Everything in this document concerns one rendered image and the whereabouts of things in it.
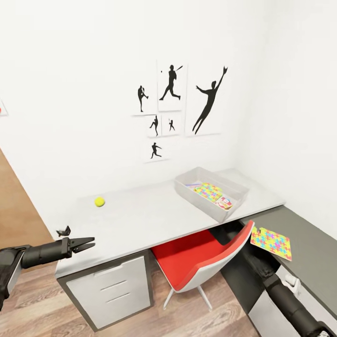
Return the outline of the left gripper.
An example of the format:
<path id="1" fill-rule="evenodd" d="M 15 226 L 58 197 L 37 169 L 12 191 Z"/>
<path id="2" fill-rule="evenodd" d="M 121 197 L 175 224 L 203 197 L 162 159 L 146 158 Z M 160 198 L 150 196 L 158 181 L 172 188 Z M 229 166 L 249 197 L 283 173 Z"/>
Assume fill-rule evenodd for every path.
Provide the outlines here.
<path id="1" fill-rule="evenodd" d="M 83 250 L 95 246 L 95 243 L 90 243 L 95 240 L 95 237 L 85 238 L 62 238 L 61 241 L 55 241 L 41 245 L 39 262 L 46 264 L 57 260 L 72 258 L 72 253 L 75 254 Z"/>

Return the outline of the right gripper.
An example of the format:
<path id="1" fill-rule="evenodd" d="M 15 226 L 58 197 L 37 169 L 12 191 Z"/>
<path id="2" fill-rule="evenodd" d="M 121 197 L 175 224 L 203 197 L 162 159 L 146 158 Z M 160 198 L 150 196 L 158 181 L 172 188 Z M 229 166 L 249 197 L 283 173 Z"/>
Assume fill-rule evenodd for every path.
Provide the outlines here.
<path id="1" fill-rule="evenodd" d="M 256 267 L 256 271 L 263 279 L 263 286 L 268 295 L 289 321 L 291 316 L 299 309 L 305 306 L 297 299 L 297 297 L 282 283 L 280 277 L 274 272 L 270 272 L 263 264 L 257 261 L 252 255 L 249 259 Z"/>

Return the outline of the jigsaw puzzle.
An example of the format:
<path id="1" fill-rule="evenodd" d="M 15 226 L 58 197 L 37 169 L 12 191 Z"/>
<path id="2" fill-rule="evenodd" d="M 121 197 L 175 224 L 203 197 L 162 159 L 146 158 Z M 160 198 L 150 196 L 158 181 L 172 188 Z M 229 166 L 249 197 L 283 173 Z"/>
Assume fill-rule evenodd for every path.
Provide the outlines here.
<path id="1" fill-rule="evenodd" d="M 215 202 L 217 201 L 222 195 L 222 189 L 213 186 L 209 183 L 202 186 L 199 190 L 196 191 L 198 194 L 202 195 L 206 199 Z"/>
<path id="2" fill-rule="evenodd" d="M 265 228 L 259 229 L 261 232 L 257 232 L 257 228 L 254 226 L 251 233 L 251 244 L 292 261 L 289 238 Z"/>

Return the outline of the tennis ball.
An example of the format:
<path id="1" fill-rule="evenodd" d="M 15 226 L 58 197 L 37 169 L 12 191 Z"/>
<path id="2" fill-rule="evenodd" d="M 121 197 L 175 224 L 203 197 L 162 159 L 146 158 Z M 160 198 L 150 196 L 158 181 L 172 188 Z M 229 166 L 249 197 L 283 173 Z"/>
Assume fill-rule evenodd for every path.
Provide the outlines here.
<path id="1" fill-rule="evenodd" d="M 105 200 L 102 197 L 98 197 L 95 199 L 95 205 L 101 207 L 104 204 Z"/>

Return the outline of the board game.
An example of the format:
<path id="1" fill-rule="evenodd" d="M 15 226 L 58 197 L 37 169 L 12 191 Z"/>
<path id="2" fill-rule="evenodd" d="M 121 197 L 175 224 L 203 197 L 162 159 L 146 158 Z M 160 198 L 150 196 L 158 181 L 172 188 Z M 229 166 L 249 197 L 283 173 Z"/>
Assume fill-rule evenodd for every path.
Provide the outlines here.
<path id="1" fill-rule="evenodd" d="M 194 188 L 194 191 L 199 190 L 201 187 Z M 225 210 L 229 210 L 233 205 L 231 202 L 225 198 L 224 196 L 221 196 L 217 201 L 214 202 L 216 205 L 220 206 L 221 208 Z"/>
<path id="2" fill-rule="evenodd" d="M 188 188 L 194 190 L 194 188 L 202 187 L 202 186 L 204 186 L 205 184 L 207 184 L 207 183 L 191 184 L 191 185 L 185 185 L 185 186 L 187 186 Z"/>

